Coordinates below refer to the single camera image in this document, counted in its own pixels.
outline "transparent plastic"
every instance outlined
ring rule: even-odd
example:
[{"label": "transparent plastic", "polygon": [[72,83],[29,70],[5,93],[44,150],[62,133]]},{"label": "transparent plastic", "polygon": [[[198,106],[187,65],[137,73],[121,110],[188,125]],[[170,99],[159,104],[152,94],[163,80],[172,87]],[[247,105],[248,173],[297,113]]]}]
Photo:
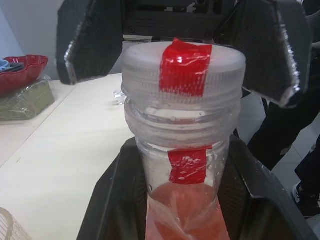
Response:
[{"label": "transparent plastic", "polygon": [[5,209],[0,207],[0,240],[32,240],[29,234]]},{"label": "transparent plastic", "polygon": [[215,45],[145,43],[124,54],[125,118],[149,193],[146,240],[229,239],[217,193],[245,68],[241,52]]},{"label": "transparent plastic", "polygon": [[0,95],[0,122],[28,120],[55,102],[51,78],[40,77],[31,85]]}]

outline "plastic wrap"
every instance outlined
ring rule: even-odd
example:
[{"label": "plastic wrap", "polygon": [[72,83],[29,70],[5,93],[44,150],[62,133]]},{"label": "plastic wrap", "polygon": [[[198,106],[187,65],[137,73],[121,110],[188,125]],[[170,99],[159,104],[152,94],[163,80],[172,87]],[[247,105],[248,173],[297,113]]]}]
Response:
[{"label": "plastic wrap", "polygon": [[40,77],[33,84],[0,96],[0,122],[28,120],[55,102],[51,78]]}]

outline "table surface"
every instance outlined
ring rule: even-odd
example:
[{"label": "table surface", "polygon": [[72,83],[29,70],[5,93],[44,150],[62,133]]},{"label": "table surface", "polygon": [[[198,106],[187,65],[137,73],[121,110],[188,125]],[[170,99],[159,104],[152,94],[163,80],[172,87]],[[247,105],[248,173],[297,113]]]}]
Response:
[{"label": "table surface", "polygon": [[75,240],[94,187],[133,134],[113,91],[121,74],[76,86],[33,120],[0,125],[0,207],[34,240]]}]

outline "plastic bottle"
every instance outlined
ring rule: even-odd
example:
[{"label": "plastic bottle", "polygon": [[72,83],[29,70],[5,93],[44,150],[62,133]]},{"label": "plastic bottle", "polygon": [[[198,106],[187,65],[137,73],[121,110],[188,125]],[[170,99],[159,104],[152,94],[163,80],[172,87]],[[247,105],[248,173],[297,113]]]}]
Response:
[{"label": "plastic bottle", "polygon": [[240,113],[245,56],[199,43],[144,43],[123,57],[125,118],[149,205],[146,240],[228,240],[217,199]]}]

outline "black holder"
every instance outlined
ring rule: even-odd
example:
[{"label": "black holder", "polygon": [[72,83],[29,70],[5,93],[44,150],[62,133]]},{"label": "black holder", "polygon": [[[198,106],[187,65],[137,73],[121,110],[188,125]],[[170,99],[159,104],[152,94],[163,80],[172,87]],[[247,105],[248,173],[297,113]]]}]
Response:
[{"label": "black holder", "polygon": [[[147,196],[131,138],[97,182],[77,240],[144,240]],[[279,180],[234,136],[218,197],[230,240],[318,239]]]}]

